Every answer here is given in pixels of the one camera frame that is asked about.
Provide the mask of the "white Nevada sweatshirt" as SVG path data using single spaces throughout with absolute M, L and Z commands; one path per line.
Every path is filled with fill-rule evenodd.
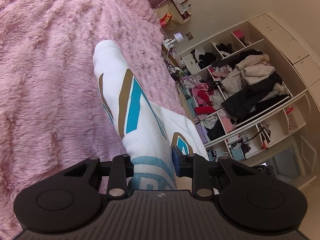
M 94 73 L 103 107 L 134 165 L 131 190 L 175 190 L 172 147 L 183 154 L 208 158 L 193 122 L 146 97 L 121 49 L 111 40 L 99 42 Z

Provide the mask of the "pink fluffy bed blanket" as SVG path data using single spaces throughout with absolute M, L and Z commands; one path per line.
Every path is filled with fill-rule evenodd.
M 102 40 L 121 48 L 149 100 L 184 114 L 147 0 L 1 0 L 1 239 L 21 231 L 24 188 L 124 152 L 93 71 Z

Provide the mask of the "white table lamp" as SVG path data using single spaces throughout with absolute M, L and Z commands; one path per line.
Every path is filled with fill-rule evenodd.
M 170 50 L 176 43 L 181 43 L 184 39 L 185 37 L 181 33 L 175 33 L 174 38 L 167 38 L 163 41 L 163 46 Z

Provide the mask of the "white wardrobe shelving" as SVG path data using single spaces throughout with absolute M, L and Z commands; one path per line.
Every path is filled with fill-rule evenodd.
M 278 21 L 262 14 L 182 54 L 196 127 L 211 158 L 248 164 L 288 140 L 309 166 L 319 158 L 319 65 Z

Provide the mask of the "desk calendar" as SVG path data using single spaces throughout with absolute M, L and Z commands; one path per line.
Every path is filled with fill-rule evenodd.
M 184 0 L 172 0 L 172 2 L 178 10 L 184 10 L 184 7 L 182 5 L 184 3 Z

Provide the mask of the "pile of clothes in wardrobe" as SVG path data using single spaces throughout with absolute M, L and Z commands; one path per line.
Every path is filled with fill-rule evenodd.
M 182 60 L 188 68 L 182 92 L 204 144 L 291 98 L 269 55 L 259 49 L 233 56 L 193 49 Z

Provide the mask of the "red snack bag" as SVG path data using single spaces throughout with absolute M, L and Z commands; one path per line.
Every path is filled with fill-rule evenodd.
M 172 14 L 166 13 L 162 18 L 159 19 L 159 23 L 162 29 L 165 29 L 171 22 Z

